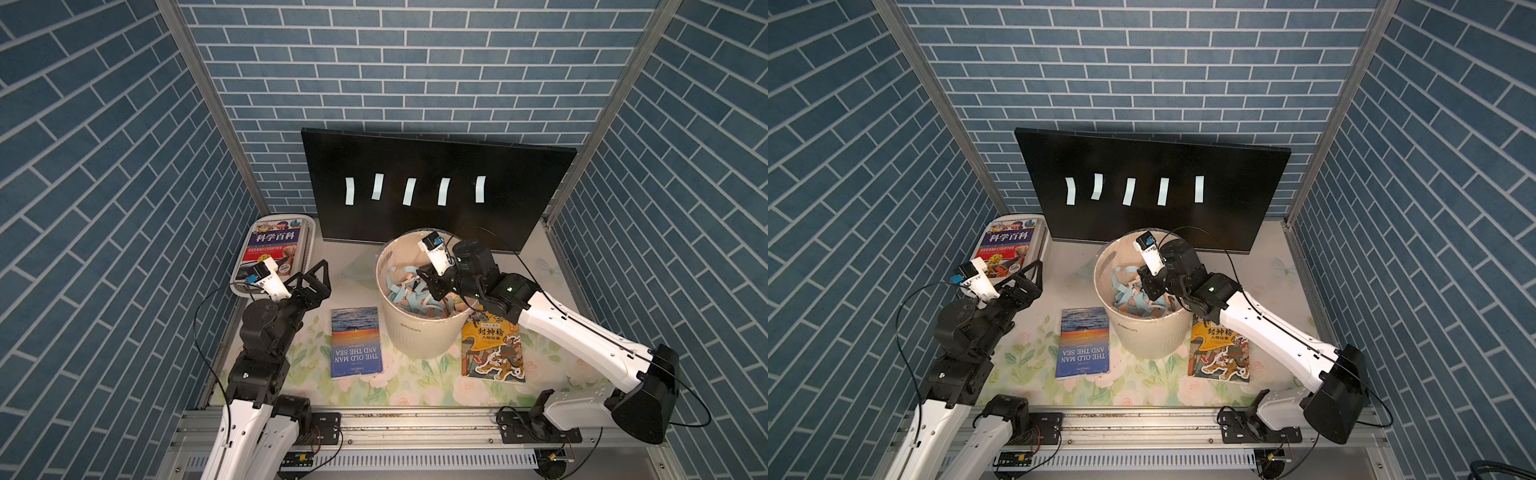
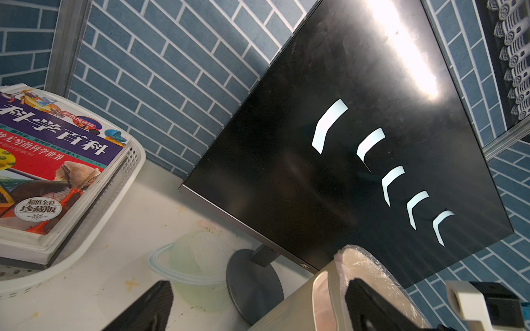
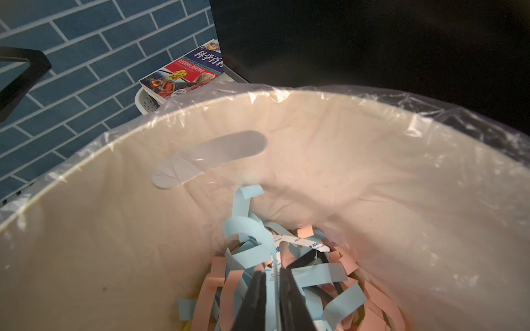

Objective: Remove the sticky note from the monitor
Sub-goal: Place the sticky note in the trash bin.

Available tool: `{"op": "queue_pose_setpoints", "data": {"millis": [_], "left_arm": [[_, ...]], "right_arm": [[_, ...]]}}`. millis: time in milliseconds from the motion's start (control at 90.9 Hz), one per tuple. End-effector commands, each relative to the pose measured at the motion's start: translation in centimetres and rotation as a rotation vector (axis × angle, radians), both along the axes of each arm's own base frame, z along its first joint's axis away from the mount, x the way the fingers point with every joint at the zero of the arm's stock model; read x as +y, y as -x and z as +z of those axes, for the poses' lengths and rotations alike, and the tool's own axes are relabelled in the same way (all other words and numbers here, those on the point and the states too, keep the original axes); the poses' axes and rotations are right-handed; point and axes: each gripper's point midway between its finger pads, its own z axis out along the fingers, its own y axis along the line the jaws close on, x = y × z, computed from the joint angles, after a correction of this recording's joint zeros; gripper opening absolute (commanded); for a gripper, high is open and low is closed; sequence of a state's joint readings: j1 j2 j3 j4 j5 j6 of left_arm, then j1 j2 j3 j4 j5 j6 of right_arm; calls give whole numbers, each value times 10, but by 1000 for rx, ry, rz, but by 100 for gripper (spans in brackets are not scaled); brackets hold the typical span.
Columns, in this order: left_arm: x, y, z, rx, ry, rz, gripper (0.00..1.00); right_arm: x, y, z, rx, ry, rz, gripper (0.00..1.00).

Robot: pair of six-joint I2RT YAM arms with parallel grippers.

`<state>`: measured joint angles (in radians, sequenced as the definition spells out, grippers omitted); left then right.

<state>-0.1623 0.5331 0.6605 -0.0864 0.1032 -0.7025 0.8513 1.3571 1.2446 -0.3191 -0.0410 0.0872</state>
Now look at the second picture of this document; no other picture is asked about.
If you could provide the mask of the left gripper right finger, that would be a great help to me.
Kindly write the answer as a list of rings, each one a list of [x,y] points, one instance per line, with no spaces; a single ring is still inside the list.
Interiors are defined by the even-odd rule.
[[[423,330],[362,279],[349,281],[345,302],[354,330]]]

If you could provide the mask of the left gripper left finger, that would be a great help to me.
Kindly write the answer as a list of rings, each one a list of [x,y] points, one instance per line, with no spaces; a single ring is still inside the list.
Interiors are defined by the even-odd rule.
[[[158,281],[104,328],[104,331],[165,331],[173,305],[169,281]]]

